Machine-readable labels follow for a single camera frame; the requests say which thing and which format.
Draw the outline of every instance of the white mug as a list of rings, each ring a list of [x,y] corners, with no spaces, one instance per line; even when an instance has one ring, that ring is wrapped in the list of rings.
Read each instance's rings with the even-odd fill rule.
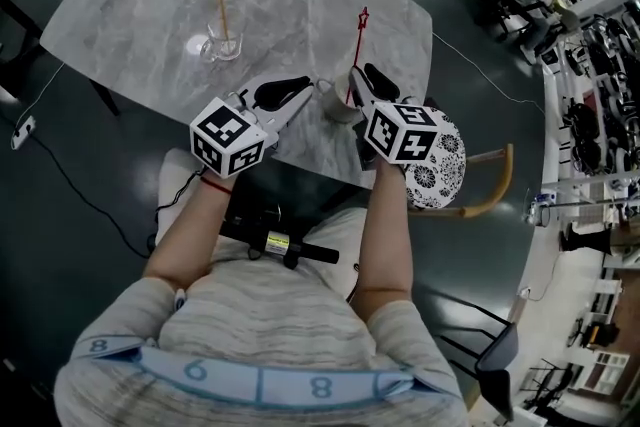
[[[333,84],[328,80],[318,79],[318,89],[322,93],[322,108],[329,118],[338,123],[351,123],[358,118],[360,109],[346,103],[349,90],[348,74],[340,75]]]

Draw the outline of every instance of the glass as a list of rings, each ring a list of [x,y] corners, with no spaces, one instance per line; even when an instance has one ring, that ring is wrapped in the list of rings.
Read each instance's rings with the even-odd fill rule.
[[[200,56],[205,61],[213,62],[216,59],[231,61],[240,55],[242,51],[242,38],[246,19],[236,9],[225,9],[227,31],[222,22],[220,10],[216,11],[209,23],[207,32],[209,39],[204,42],[200,50]]]

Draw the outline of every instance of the power outlet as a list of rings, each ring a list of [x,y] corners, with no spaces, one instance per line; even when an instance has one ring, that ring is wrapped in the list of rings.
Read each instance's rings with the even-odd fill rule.
[[[31,134],[35,129],[36,119],[30,115],[22,125],[16,128],[15,132],[11,136],[11,149],[19,149],[27,140],[29,134]]]

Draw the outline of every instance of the dark floor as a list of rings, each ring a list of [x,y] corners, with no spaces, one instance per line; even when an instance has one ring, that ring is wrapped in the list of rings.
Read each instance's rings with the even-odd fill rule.
[[[13,1],[41,27],[61,2]],[[512,45],[496,43],[487,30],[473,24],[473,0],[415,1],[431,14],[434,31],[480,65],[508,95],[543,105],[541,78],[532,77]],[[0,41],[15,33],[16,27],[0,16]],[[23,104],[1,105],[3,115],[15,121],[58,65],[51,56],[39,57],[14,84]],[[468,154],[512,142],[516,155],[512,185],[492,212],[473,220],[411,219],[415,302],[437,333],[484,320],[433,292],[507,315],[531,242],[532,229],[521,220],[522,203],[527,188],[540,183],[544,128],[535,107],[506,100],[435,38],[428,96],[458,125]],[[172,147],[186,148],[188,132],[186,126],[122,97],[116,102],[123,111],[117,118],[86,78],[64,68],[34,109],[36,135],[87,198],[117,219],[131,243],[146,252],[163,156]],[[0,303],[5,326],[0,349],[25,375],[51,386],[80,330],[139,277],[145,261],[124,246],[104,217],[80,201],[41,147],[28,141],[13,152],[10,134],[11,127],[0,119],[0,140],[5,141],[0,145]],[[494,164],[471,167],[456,204],[483,199],[498,173]],[[284,211],[307,219],[319,218],[319,206],[340,187],[273,160],[244,174],[242,182],[277,198]],[[366,193],[359,199],[366,200]],[[461,384],[469,389],[471,380],[461,376]]]

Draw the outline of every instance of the gray table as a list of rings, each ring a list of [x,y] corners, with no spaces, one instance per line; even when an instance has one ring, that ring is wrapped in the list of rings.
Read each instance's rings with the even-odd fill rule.
[[[265,72],[333,78],[353,63],[357,15],[371,14],[361,64],[374,63],[403,95],[425,97],[431,17],[411,0],[226,0],[247,26],[234,61],[204,63],[189,41],[206,33],[217,0],[64,0],[41,44],[91,80],[189,123],[215,96]],[[281,133],[276,158],[371,187],[350,127],[328,121],[319,92]]]

